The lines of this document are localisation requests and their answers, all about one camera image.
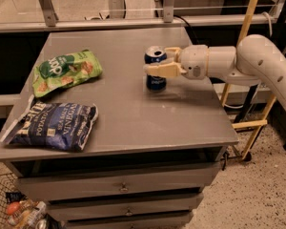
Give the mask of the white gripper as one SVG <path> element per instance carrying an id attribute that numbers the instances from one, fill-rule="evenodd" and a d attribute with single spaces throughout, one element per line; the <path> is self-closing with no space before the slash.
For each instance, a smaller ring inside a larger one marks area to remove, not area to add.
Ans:
<path id="1" fill-rule="evenodd" d="M 183 75 L 191 80 L 206 77 L 209 48 L 206 45 L 191 45 L 183 50 L 179 47 L 165 48 L 168 58 L 176 62 L 145 64 L 143 70 L 147 75 L 173 78 Z"/>

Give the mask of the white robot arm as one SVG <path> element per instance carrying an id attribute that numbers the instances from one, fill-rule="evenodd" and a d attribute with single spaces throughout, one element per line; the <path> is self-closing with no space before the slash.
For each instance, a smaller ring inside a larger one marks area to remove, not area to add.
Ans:
<path id="1" fill-rule="evenodd" d="M 164 52 L 167 59 L 144 65 L 146 74 L 164 78 L 182 75 L 191 80 L 213 77 L 242 86 L 262 82 L 286 112 L 286 58 L 262 35 L 249 35 L 236 47 L 191 45 L 166 48 Z"/>

